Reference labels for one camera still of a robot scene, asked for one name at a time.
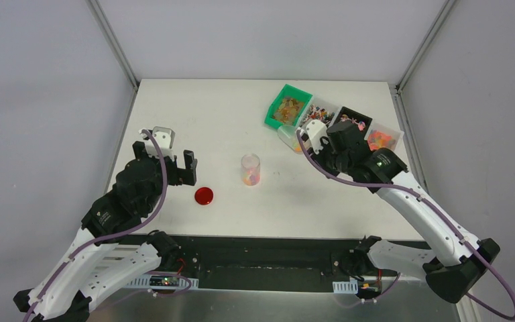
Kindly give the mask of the clear plastic scoop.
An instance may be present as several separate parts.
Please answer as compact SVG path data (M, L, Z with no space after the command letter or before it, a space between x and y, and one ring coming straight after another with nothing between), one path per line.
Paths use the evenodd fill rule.
M277 129L278 137L284 142L293 152L297 154L302 153L300 144L298 143L298 129L293 125L284 124Z

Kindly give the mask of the clear plastic jar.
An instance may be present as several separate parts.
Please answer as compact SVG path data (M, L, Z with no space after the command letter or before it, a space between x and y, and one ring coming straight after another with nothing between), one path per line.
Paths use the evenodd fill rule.
M247 186L255 186L260 181L260 158L256 154L246 154L241 158L241 179Z

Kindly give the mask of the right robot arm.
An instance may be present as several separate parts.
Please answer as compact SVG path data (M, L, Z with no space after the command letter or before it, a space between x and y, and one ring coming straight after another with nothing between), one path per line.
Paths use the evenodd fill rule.
M369 236L354 250L359 273L394 270L425 281L444 301L458 303L500 253L493 239L479 239L446 214L393 150L371 149L356 124L327 127L309 121L301 138L310 144L313 165L327 178L350 176L351 185L366 187L391 205L429 246L420 250Z

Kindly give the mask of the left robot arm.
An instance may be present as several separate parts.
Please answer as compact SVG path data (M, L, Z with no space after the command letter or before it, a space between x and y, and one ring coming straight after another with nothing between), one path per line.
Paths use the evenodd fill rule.
M194 152L183 152L184 168L180 168L168 144L136 141L132 149L133 159L116 174L111 189L92 204L53 271L36 287L14 296L24 321L86 321L107 297L134 278L177 265L180 246L167 233L157 231L131 255L101 272L96 270L126 236L156 217L169 186L196 184Z

